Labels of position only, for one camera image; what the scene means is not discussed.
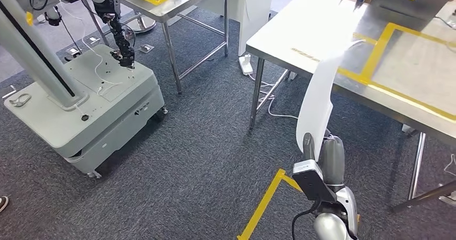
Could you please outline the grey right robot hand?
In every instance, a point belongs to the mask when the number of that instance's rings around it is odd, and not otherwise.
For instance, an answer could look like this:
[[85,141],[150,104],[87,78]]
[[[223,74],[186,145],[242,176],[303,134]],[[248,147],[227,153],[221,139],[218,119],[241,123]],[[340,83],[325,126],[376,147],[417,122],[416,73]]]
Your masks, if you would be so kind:
[[303,158],[312,159],[319,165],[324,183],[333,192],[345,187],[345,151],[341,138],[326,129],[318,160],[316,158],[314,138],[306,132],[303,136]]

